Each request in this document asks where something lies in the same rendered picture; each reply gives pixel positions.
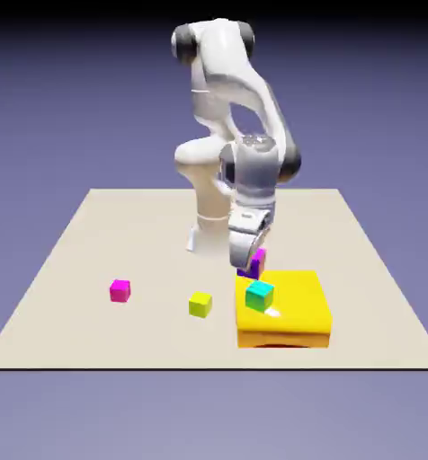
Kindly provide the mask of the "small magenta cube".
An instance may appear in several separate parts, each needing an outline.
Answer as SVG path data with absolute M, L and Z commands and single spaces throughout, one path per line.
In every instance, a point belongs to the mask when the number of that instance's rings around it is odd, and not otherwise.
M 126 303 L 130 297 L 130 281 L 115 279 L 109 288 L 110 299 L 115 303 Z

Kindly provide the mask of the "small yellow-green cube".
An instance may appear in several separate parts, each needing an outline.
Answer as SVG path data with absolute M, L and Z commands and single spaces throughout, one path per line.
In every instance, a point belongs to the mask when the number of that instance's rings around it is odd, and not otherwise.
M 212 307 L 212 295 L 204 292 L 194 292 L 189 299 L 189 314 L 206 318 Z

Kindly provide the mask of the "small teal cube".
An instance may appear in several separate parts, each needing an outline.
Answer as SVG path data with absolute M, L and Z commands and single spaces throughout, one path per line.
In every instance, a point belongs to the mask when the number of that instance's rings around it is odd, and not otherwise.
M 245 305 L 264 313 L 272 305 L 273 296 L 274 285 L 255 280 L 245 290 Z

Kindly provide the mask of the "small purple cube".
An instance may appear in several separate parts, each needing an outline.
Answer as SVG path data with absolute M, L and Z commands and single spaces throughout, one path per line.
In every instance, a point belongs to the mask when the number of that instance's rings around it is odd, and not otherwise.
M 249 279 L 259 279 L 263 273 L 265 260 L 266 260 L 267 251 L 265 248 L 260 247 L 254 253 L 254 256 L 251 259 L 251 263 L 248 270 L 237 269 L 237 276 L 249 278 Z

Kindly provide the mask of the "large yellow box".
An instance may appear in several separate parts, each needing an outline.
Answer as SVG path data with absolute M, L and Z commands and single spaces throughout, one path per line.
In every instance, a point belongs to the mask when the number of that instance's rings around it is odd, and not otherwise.
M 236 276 L 237 345 L 240 348 L 326 348 L 333 318 L 313 270 L 266 270 L 258 279 L 274 285 L 272 305 L 258 312 L 245 305 L 253 279 Z

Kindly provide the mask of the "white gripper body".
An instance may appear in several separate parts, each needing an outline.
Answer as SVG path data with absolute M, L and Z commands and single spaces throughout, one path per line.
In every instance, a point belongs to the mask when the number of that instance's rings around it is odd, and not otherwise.
M 230 231 L 228 240 L 230 264 L 237 269 L 248 269 L 266 235 L 267 231 L 262 231 L 260 234 Z

